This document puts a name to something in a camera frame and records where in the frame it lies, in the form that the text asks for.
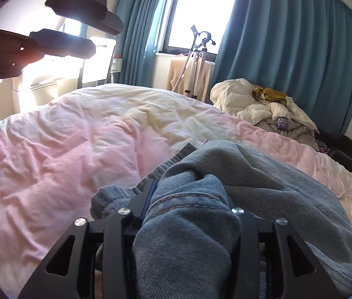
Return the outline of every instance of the bright window light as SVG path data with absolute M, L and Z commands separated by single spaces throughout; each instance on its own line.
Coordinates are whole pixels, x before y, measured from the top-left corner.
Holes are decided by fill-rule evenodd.
M 82 83 L 106 79 L 117 41 L 115 39 L 90 37 L 96 45 L 96 54 L 85 60 Z
M 195 25 L 198 32 L 212 34 L 216 45 L 209 43 L 207 48 L 217 54 L 233 5 L 234 0 L 178 0 L 168 45 L 190 49 L 194 38 L 190 28 Z
M 76 57 L 45 55 L 41 60 L 24 67 L 22 70 L 22 83 L 34 86 L 58 79 L 78 78 L 82 65 L 83 59 Z
M 81 22 L 67 18 L 64 24 L 64 33 L 79 36 Z

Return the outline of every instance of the yellow cloth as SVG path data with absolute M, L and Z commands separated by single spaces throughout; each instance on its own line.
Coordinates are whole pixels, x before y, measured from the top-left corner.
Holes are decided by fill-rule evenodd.
M 283 106 L 287 105 L 286 97 L 288 95 L 284 92 L 271 89 L 270 87 L 266 87 L 265 89 L 263 89 L 262 87 L 256 87 L 253 89 L 252 95 L 256 100 L 265 104 L 268 104 L 270 102 L 277 102 L 282 104 Z
M 177 80 L 179 79 L 181 71 L 183 70 L 186 60 L 187 60 L 187 56 L 184 56 L 184 55 L 177 55 L 172 58 L 170 62 L 169 75 L 167 77 L 166 89 L 170 91 L 173 90 L 174 86 L 177 83 Z M 176 90 L 178 94 L 184 95 L 184 90 L 188 88 L 188 81 L 190 80 L 190 73 L 191 73 L 191 61 L 192 61 L 192 57 L 188 61 L 187 67 L 184 72 L 184 76 L 181 78 L 179 87 Z M 198 70 L 200 65 L 201 65 L 201 60 L 197 62 L 197 67 L 196 67 L 197 70 L 195 73 L 197 76 L 198 76 Z M 208 62 L 205 62 L 203 73 L 202 73 L 202 79 L 200 82 L 195 83 L 194 93 L 197 96 L 198 101 L 202 101 L 202 102 L 206 101 L 209 81 L 211 79 L 211 71 L 212 71 L 212 65 L 210 65 Z

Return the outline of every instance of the denim fabric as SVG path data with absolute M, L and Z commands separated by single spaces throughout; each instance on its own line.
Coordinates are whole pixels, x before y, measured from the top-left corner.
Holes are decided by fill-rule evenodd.
M 162 171 L 133 246 L 141 298 L 222 298 L 229 254 L 239 236 L 239 220 L 229 211 L 226 194 L 259 217 L 287 218 L 339 292 L 352 295 L 352 228 L 329 189 L 285 163 L 231 142 L 207 142 L 181 157 Z M 134 188 L 102 188 L 92 199 L 92 215 L 119 209 L 111 199 L 120 196 L 121 206 L 127 205 L 135 193 Z
M 95 219 L 102 219 L 107 217 L 113 211 L 118 211 L 122 207 L 127 207 L 131 197 L 139 195 L 143 192 L 147 180 L 153 178 L 159 181 L 163 173 L 173 164 L 181 161 L 187 155 L 195 151 L 196 148 L 188 143 L 172 158 L 166 162 L 158 165 L 145 178 L 143 178 L 135 187 L 125 188 L 117 185 L 106 185 L 96 192 L 91 198 L 91 216 Z M 103 260 L 103 247 L 100 246 L 96 254 L 96 269 L 102 270 L 101 262 Z
M 240 219 L 219 179 L 183 172 L 154 196 L 133 244 L 140 298 L 224 297 Z

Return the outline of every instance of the sunlight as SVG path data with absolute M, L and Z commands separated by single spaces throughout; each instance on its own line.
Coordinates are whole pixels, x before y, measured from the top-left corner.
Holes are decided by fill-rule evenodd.
M 216 45 L 208 44 L 207 48 L 209 53 L 217 54 L 233 5 L 234 0 L 178 0 L 168 45 L 190 49 L 190 28 L 195 25 L 199 32 L 212 34 Z

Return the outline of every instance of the black leather chair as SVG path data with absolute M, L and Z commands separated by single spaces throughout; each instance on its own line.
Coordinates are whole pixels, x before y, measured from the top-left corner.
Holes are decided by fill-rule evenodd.
M 352 140 L 349 137 L 343 135 L 336 139 L 321 130 L 316 137 L 330 148 L 330 158 L 352 172 Z

